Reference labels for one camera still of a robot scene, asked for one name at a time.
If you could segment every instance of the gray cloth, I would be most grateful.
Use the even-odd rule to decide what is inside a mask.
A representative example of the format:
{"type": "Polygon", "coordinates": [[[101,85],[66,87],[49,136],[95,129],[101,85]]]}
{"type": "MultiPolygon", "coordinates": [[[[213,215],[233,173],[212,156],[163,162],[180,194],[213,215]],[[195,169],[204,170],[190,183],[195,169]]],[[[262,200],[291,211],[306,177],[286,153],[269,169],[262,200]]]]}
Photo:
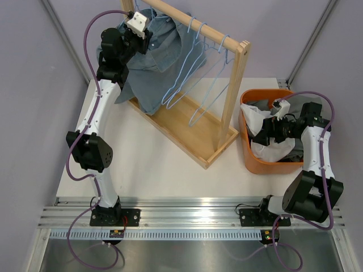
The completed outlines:
{"type": "MultiPolygon", "coordinates": [[[[151,10],[149,8],[142,10],[141,13],[151,20],[151,10]]],[[[121,33],[124,32],[123,25],[121,24],[117,28],[121,33]]],[[[169,17],[156,18],[149,26],[149,31],[153,32],[153,36],[148,51],[145,55],[137,53],[128,62],[129,75],[115,103],[122,103],[136,97],[143,112],[154,114],[160,107],[165,93],[174,85],[185,57],[195,41],[196,32],[190,30],[187,33],[188,27],[169,17]]],[[[202,50],[202,42],[194,46],[194,50],[185,62],[175,90],[180,86],[202,50]]],[[[193,66],[191,73],[201,64],[204,58],[203,52],[193,66]]]]}
{"type": "MultiPolygon", "coordinates": [[[[304,103],[315,102],[318,104],[322,103],[322,100],[319,97],[307,97],[302,95],[295,95],[289,98],[290,109],[289,113],[292,113],[296,119],[300,117],[301,109],[304,103]]],[[[261,111],[268,111],[268,99],[259,100],[259,101],[249,101],[247,105],[252,105],[258,107],[261,111]]],[[[277,109],[271,109],[271,115],[276,114],[277,109]]],[[[293,162],[300,162],[303,158],[303,145],[300,139],[295,139],[295,147],[288,153],[283,160],[290,159],[293,162]]]]}

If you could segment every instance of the white cloth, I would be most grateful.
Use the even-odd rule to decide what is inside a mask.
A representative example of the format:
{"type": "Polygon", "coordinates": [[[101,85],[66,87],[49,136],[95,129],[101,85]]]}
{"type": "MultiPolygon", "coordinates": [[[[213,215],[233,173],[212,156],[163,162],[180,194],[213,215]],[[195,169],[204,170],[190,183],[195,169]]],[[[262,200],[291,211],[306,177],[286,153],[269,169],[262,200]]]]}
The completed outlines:
{"type": "MultiPolygon", "coordinates": [[[[244,119],[251,133],[256,136],[260,132],[263,119],[272,117],[271,112],[267,110],[259,110],[255,106],[241,104],[244,119]]],[[[276,143],[274,138],[270,138],[270,145],[263,146],[259,143],[251,141],[252,153],[260,160],[269,163],[275,163],[284,158],[295,147],[295,139],[287,138],[281,143],[276,143]]]]}

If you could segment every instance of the wooden clothes rack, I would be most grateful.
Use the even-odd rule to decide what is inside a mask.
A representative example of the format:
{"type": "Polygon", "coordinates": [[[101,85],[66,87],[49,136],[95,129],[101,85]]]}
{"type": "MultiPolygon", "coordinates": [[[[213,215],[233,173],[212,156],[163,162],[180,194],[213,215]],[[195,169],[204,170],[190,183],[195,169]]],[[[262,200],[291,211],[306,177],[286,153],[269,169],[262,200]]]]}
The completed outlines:
{"type": "MultiPolygon", "coordinates": [[[[167,3],[161,0],[142,1],[185,26],[189,26],[192,18],[167,3]]],[[[125,11],[134,11],[133,0],[120,0],[120,2],[125,11]]],[[[202,22],[194,19],[191,28],[198,31],[201,25],[202,22]]],[[[225,37],[223,33],[206,24],[201,27],[200,33],[217,44],[221,44],[225,37]]],[[[229,147],[239,134],[237,130],[230,126],[230,121],[250,52],[250,43],[248,41],[237,42],[230,37],[226,37],[223,47],[232,51],[235,56],[222,118],[207,112],[194,126],[189,127],[189,119],[200,105],[188,96],[184,96],[171,109],[160,107],[152,116],[144,114],[140,110],[137,99],[130,101],[135,110],[205,169],[229,147]]]]}

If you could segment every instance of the wooden rack base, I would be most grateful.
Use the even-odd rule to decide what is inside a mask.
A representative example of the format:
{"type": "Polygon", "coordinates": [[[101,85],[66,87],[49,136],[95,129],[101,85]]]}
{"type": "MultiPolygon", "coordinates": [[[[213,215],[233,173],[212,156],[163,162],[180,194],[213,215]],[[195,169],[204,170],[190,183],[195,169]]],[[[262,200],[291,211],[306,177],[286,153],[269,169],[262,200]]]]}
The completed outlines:
{"type": "Polygon", "coordinates": [[[132,99],[130,104],[204,169],[207,169],[239,134],[239,131],[230,126],[226,141],[218,148],[221,119],[209,112],[206,112],[194,126],[189,127],[189,120],[199,105],[188,96],[183,97],[171,109],[160,107],[152,116],[140,110],[137,99],[132,99]]]}

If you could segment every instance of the orange basket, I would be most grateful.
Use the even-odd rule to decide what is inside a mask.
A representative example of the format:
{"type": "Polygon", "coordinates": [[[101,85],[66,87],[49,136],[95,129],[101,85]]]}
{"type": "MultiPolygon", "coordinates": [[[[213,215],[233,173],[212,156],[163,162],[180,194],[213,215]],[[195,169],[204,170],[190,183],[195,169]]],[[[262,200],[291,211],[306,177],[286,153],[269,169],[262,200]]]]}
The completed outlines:
{"type": "MultiPolygon", "coordinates": [[[[258,101],[268,99],[268,106],[272,108],[275,99],[290,95],[293,92],[285,89],[252,89],[244,92],[240,97],[240,103],[249,101],[258,101]]],[[[303,163],[268,163],[255,157],[252,153],[250,143],[248,141],[247,125],[243,112],[240,109],[238,116],[240,137],[242,140],[242,149],[244,164],[246,168],[254,174],[288,174],[303,166],[303,163]]]]}

